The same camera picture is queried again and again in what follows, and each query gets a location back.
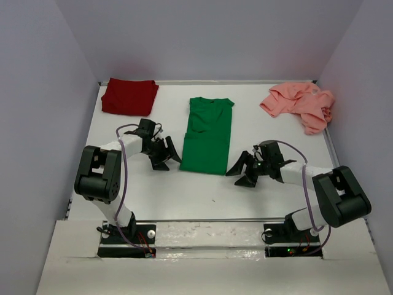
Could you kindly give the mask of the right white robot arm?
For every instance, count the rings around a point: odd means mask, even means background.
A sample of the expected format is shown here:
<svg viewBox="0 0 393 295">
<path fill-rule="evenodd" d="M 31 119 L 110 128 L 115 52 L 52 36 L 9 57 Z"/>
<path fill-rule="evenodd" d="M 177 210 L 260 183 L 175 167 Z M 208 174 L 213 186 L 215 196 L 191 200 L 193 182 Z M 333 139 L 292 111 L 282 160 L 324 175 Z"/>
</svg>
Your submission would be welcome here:
<svg viewBox="0 0 393 295">
<path fill-rule="evenodd" d="M 239 176 L 235 185 L 254 188 L 261 176 L 282 184 L 300 186 L 306 206 L 291 212 L 281 224 L 265 226 L 262 240 L 272 245 L 292 243 L 318 234 L 323 228 L 341 227 L 372 211 L 364 190 L 347 166 L 319 168 L 286 160 L 280 150 L 282 141 L 262 141 L 252 152 L 243 151 L 227 176 Z"/>
</svg>

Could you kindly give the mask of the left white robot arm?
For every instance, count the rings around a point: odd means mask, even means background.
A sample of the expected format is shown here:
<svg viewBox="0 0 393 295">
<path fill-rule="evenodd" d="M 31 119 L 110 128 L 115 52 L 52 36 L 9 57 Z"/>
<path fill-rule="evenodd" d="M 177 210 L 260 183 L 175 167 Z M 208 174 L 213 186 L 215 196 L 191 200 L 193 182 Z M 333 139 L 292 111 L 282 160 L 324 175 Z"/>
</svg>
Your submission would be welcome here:
<svg viewBox="0 0 393 295">
<path fill-rule="evenodd" d="M 99 231 L 134 245 L 138 233 L 134 213 L 125 205 L 128 188 L 128 159 L 146 155 L 154 171 L 168 171 L 167 161 L 181 163 L 170 136 L 162 137 L 162 124 L 141 119 L 115 130 L 116 140 L 102 146 L 85 146 L 74 182 L 74 191 L 95 204 L 107 219 Z"/>
</svg>

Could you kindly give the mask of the green t shirt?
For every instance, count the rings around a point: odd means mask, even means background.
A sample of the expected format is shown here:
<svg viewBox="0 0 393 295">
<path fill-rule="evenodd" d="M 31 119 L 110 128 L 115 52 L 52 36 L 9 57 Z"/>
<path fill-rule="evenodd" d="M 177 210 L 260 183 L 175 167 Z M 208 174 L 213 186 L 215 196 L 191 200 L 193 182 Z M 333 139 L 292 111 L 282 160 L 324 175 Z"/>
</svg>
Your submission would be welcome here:
<svg viewBox="0 0 393 295">
<path fill-rule="evenodd" d="M 180 170 L 224 175 L 227 172 L 234 102 L 228 98 L 190 99 Z"/>
</svg>

